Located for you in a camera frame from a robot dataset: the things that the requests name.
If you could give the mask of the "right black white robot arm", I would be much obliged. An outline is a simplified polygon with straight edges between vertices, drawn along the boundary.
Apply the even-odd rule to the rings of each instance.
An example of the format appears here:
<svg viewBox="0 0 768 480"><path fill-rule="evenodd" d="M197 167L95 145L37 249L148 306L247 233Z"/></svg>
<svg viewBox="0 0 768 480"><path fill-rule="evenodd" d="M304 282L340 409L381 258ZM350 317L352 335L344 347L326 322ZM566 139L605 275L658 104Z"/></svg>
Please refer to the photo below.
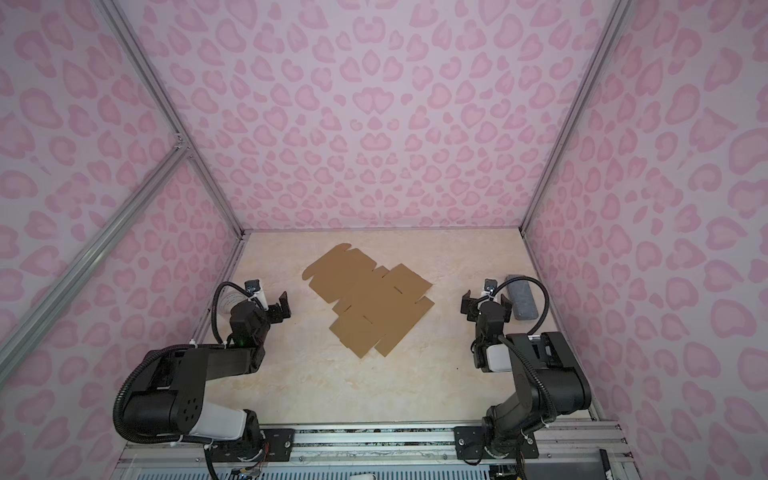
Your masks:
<svg viewBox="0 0 768 480"><path fill-rule="evenodd" d="M509 373L514 392L488 408L477 427L453 429L457 458L476 466L483 460L523 461L539 457L535 433L592 403L586 375L560 332L506 334L512 302L466 292L460 313L475 324L470 350L484 373Z"/></svg>

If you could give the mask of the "left diagonal aluminium strut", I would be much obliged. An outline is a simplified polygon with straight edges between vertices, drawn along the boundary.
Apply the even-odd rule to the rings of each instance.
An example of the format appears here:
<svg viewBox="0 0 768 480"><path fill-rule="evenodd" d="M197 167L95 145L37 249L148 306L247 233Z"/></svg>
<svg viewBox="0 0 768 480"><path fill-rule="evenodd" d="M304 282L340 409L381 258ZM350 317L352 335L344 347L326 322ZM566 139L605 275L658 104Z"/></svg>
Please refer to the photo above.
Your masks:
<svg viewBox="0 0 768 480"><path fill-rule="evenodd" d="M92 240L79 252L20 320L1 345L1 383L10 377L37 348L53 324L82 291L96 269L122 241L138 217L153 202L179 166L188 157L189 144L182 142L163 158L131 196L117 209Z"/></svg>

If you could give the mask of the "right corner aluminium post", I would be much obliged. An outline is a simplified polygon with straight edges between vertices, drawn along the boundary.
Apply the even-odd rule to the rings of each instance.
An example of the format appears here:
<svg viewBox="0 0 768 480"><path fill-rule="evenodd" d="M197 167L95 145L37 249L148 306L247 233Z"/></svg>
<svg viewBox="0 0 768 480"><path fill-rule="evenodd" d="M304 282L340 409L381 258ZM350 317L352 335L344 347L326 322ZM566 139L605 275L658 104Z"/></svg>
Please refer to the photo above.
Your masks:
<svg viewBox="0 0 768 480"><path fill-rule="evenodd" d="M621 35L634 15L635 8L636 1L619 0L613 2L610 14L598 38L595 50L585 66L581 80L578 83L578 88L544 164L542 175L536 185L531 203L519 228L523 239L526 239L531 231L534 217L543 201L555 170L564 156L570 139L577 132L583 113L591 101L591 97L610 61L611 55L617 47Z"/></svg>

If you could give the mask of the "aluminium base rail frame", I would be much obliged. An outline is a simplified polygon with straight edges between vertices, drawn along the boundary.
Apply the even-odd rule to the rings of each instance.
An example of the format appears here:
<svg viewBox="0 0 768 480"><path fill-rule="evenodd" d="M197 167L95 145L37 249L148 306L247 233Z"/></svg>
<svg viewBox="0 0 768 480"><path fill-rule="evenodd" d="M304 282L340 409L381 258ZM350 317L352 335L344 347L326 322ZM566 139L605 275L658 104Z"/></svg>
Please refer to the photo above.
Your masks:
<svg viewBox="0 0 768 480"><path fill-rule="evenodd" d="M194 445L125 447L115 479L637 479L620 426L566 416L523 444L524 458L490 454L476 422L283 424L266 428L263 462L211 464Z"/></svg>

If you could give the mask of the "brown cardboard box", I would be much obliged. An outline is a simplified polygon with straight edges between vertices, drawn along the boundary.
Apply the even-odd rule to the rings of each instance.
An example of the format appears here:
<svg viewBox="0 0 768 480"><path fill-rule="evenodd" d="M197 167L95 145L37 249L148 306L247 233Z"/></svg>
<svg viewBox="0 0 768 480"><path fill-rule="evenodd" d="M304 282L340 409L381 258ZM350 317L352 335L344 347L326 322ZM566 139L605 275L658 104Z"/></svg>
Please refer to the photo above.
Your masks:
<svg viewBox="0 0 768 480"><path fill-rule="evenodd" d="M359 358L372 349L388 356L434 306L429 281L403 264L379 265L348 243L309 265L302 278L333 306L330 331Z"/></svg>

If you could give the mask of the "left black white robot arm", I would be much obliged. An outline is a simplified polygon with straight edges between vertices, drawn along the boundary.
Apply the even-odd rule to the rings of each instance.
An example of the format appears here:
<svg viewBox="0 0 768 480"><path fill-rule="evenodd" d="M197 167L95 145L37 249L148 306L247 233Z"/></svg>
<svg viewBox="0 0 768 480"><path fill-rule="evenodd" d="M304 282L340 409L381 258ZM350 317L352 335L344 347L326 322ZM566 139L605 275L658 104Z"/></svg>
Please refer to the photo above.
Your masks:
<svg viewBox="0 0 768 480"><path fill-rule="evenodd" d="M116 432L136 444L200 444L213 461L263 460L267 440L256 413L207 401L206 386L257 372L271 327L290 317L286 292L268 307L254 297L232 307L227 342L148 352L117 393L112 411Z"/></svg>

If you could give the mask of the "corner aluminium post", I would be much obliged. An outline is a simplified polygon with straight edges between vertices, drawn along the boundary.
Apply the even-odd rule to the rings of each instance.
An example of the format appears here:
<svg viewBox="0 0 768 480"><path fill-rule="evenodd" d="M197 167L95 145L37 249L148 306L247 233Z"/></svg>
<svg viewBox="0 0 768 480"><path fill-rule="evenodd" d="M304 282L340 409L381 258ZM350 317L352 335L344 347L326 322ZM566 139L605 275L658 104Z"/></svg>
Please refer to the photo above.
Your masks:
<svg viewBox="0 0 768 480"><path fill-rule="evenodd" d="M97 0L93 1L93 4L112 30L117 42L120 44L123 52L138 73L149 96L159 108L160 113L171 127L177 140L189 151L190 162L201 179L203 186L211 196L215 206L223 215L224 220L233 231L235 237L242 240L245 237L246 230L237 219L223 190L217 183L211 169L208 167L197 145L193 141L189 129L184 125L179 110L171 99L168 89L150 61L145 49L141 45L138 34L128 21L119 2L112 0Z"/></svg>
<svg viewBox="0 0 768 480"><path fill-rule="evenodd" d="M613 2L610 14L598 38L595 50L585 66L581 80L578 83L578 88L544 164L542 175L536 185L531 203L519 228L523 239L526 239L531 231L534 217L543 201L555 170L564 156L570 139L577 132L583 113L591 101L591 97L610 61L611 55L617 47L621 35L634 15L635 8L636 1L619 0Z"/></svg>

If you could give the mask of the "grey felt case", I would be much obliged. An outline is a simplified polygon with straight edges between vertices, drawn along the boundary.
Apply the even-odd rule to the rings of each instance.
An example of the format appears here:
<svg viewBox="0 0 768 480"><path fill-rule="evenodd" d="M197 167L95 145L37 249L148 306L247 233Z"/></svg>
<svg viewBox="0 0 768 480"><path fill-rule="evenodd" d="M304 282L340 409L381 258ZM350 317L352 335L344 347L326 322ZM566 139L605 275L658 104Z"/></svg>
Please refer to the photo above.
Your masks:
<svg viewBox="0 0 768 480"><path fill-rule="evenodd" d="M518 321L534 321L539 318L539 311L531 290L532 282L508 276L510 283L506 286L506 295L512 303L512 314Z"/></svg>

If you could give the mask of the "left corner aluminium post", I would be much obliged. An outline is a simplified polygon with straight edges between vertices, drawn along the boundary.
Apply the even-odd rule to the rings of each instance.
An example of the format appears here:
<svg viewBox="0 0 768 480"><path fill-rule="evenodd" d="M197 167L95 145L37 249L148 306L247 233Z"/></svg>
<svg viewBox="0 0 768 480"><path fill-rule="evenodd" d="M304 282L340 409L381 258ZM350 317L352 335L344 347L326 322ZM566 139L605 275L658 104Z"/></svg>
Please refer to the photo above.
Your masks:
<svg viewBox="0 0 768 480"><path fill-rule="evenodd" d="M97 0L93 1L93 4L112 30L117 42L120 44L123 52L138 73L149 96L159 108L160 113L171 127L177 140L189 151L190 162L201 179L203 186L211 196L215 206L223 215L224 220L233 231L235 237L242 240L245 237L246 230L237 219L223 190L217 183L211 169L208 167L197 145L193 141L189 129L184 125L179 110L171 99L168 89L150 61L145 49L141 45L138 34L128 21L119 2L112 0Z"/></svg>

